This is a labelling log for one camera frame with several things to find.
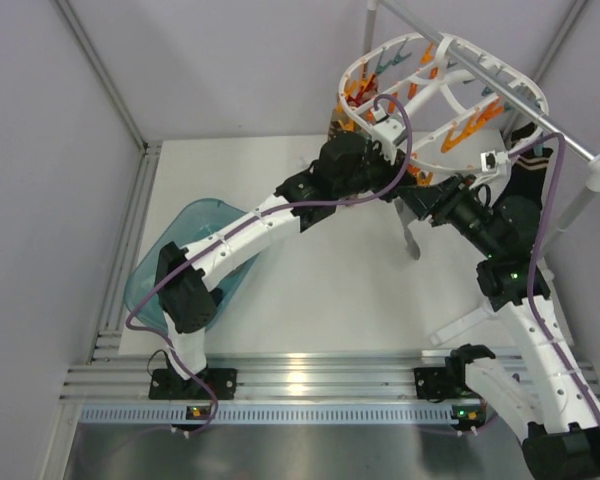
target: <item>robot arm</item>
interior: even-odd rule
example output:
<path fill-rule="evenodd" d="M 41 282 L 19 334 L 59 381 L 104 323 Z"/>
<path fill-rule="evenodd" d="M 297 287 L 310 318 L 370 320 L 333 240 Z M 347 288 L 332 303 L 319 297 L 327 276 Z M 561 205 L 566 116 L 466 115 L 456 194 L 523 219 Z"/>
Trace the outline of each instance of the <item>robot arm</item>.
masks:
<path fill-rule="evenodd" d="M 537 270 L 534 303 L 544 325 L 532 315 L 527 298 L 540 208 L 512 195 L 491 209 L 469 188 L 471 183 L 470 177 L 458 176 L 433 187 L 402 187 L 399 195 L 418 218 L 431 217 L 433 226 L 453 225 L 487 257 L 477 267 L 478 283 L 519 348 L 538 400 L 507 374 L 486 347 L 465 345 L 452 351 L 446 359 L 449 378 L 444 381 L 479 394 L 494 407 L 522 443 L 534 478 L 598 477 L 600 428 L 584 396 L 599 412 L 600 402 L 577 368 L 557 322 L 549 287 Z M 574 370 L 565 368 L 565 363 Z"/>
<path fill-rule="evenodd" d="M 222 292 L 216 287 L 225 276 L 273 243 L 302 233 L 334 214 L 333 201 L 379 192 L 396 177 L 404 154 L 396 157 L 397 150 L 391 145 L 401 141 L 403 127 L 385 117 L 376 128 L 381 141 L 356 133 L 336 136 L 322 147 L 319 158 L 307 170 L 289 177 L 261 205 L 219 232 L 182 248 L 174 243 L 162 248 L 156 283 L 183 263 L 192 262 L 158 293 L 173 350 L 187 369 L 197 374 L 206 367 L 205 327 L 221 300 Z M 401 182 L 404 186 L 415 183 L 409 174 Z M 331 204 L 320 204 L 325 201 Z M 182 379 L 189 379 L 173 361 L 171 349 L 168 356 L 170 368 Z"/>

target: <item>light gray panel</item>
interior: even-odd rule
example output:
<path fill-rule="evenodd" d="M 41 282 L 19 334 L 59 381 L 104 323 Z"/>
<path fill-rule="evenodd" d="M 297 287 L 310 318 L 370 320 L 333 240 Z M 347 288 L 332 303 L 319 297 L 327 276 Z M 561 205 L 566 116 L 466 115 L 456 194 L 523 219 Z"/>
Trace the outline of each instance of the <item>light gray panel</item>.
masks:
<path fill-rule="evenodd" d="M 138 153 L 48 1 L 0 1 L 0 479 L 32 478 Z"/>
<path fill-rule="evenodd" d="M 326 133 L 340 76 L 361 54 L 366 12 L 364 0 L 73 3 L 149 139 Z M 408 3 L 525 72 L 567 6 Z M 407 31 L 383 11 L 375 43 Z"/>
<path fill-rule="evenodd" d="M 543 89 L 556 121 L 600 152 L 600 0 L 588 9 L 549 72 Z M 559 198 L 564 206 L 582 187 L 586 167 L 569 154 Z M 576 344 L 600 379 L 600 196 L 550 256 Z"/>
<path fill-rule="evenodd" d="M 531 478 L 497 420 L 478 437 L 404 426 L 216 427 L 185 440 L 146 427 L 79 427 L 65 480 L 331 480 Z"/>

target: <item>translucent blue container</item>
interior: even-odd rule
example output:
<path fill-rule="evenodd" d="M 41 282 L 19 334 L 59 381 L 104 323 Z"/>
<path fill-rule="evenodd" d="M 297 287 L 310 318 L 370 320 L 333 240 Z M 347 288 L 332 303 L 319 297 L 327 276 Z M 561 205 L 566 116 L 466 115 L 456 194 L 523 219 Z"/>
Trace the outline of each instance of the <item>translucent blue container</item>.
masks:
<path fill-rule="evenodd" d="M 227 205 L 222 200 L 215 198 L 203 198 L 185 207 L 155 245 L 151 247 L 149 253 L 142 259 L 129 277 L 129 280 L 127 280 L 127 285 L 124 289 L 124 304 L 127 309 L 131 311 L 154 287 L 158 254 L 163 246 L 169 242 L 175 242 L 178 247 L 183 247 L 187 243 L 202 240 L 236 221 L 244 214 L 245 212 L 242 210 Z M 222 290 L 224 297 L 220 305 L 218 305 L 216 316 L 207 328 L 211 327 L 222 314 L 222 311 L 231 300 L 240 283 L 242 283 L 255 259 L 256 257 L 253 257 L 245 262 L 240 268 L 227 275 L 220 282 L 218 288 Z M 157 295 L 149 300 L 149 303 L 140 310 L 137 318 L 147 327 L 167 332 L 167 324 Z"/>

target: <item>white floor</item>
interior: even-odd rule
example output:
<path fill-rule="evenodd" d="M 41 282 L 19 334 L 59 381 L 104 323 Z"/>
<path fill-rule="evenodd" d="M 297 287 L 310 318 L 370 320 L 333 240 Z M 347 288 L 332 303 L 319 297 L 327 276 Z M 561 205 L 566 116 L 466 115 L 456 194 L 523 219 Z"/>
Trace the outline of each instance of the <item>white floor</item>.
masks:
<path fill-rule="evenodd" d="M 140 258 L 189 203 L 216 197 L 243 210 L 254 208 L 317 158 L 324 141 L 323 136 L 299 136 L 165 142 Z M 433 163 L 466 165 L 479 162 L 480 151 L 501 146 L 497 132 L 483 130 L 447 155 L 431 148 L 419 158 L 429 154 Z M 479 305 L 475 267 L 483 257 L 452 227 L 433 229 L 421 222 L 413 231 L 422 249 L 419 261 L 406 254 L 393 205 L 375 201 L 343 208 L 269 249 L 207 332 L 207 353 L 433 348 L 431 333 Z M 443 347 L 465 343 L 513 346 L 497 321 L 484 322 Z M 120 353 L 160 347 L 161 340 L 150 334 L 125 330 Z"/>

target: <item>black cable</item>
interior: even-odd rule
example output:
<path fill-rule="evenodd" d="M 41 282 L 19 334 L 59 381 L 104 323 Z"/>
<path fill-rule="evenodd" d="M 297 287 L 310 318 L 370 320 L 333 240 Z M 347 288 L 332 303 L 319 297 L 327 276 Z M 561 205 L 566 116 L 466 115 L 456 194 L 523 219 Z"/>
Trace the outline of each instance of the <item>black cable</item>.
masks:
<path fill-rule="evenodd" d="M 153 360 L 154 358 L 156 358 L 156 355 L 158 355 L 160 352 L 162 352 L 164 354 L 164 359 L 169 362 L 169 356 L 167 355 L 167 352 L 164 351 L 163 349 L 159 349 L 156 350 L 155 352 L 153 352 L 153 354 L 149 357 L 149 361 L 147 362 L 147 373 L 149 374 L 149 376 L 151 378 L 153 378 L 153 373 L 151 373 L 149 371 L 149 365 L 151 364 L 151 360 Z"/>
<path fill-rule="evenodd" d="M 491 205 L 491 187 L 489 185 L 487 185 L 486 183 L 483 183 L 482 185 L 478 185 L 476 195 L 479 196 L 480 190 L 482 190 L 483 188 L 485 191 L 484 206 L 488 207 L 489 205 Z"/>

